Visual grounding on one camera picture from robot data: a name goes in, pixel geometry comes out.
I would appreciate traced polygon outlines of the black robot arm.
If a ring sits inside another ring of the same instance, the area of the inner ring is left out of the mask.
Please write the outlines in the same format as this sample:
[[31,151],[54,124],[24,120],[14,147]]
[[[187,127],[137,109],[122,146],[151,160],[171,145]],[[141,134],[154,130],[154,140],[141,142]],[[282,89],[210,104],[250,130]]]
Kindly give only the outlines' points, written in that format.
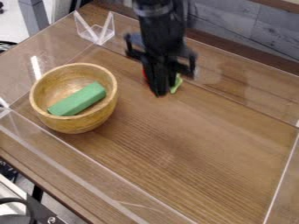
[[195,76],[197,52],[186,45],[183,0],[134,0],[139,33],[127,33],[126,55],[143,64],[145,78],[155,96],[175,87],[179,74]]

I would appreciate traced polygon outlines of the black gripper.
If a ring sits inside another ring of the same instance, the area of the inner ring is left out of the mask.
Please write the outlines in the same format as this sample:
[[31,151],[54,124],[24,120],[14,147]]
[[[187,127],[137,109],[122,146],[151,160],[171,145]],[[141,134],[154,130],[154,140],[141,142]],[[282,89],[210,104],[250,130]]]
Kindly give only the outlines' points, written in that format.
[[178,73],[190,78],[195,76],[198,54],[185,43],[183,15],[171,12],[138,18],[141,32],[125,36],[126,55],[142,60],[151,91],[161,97],[174,87]]

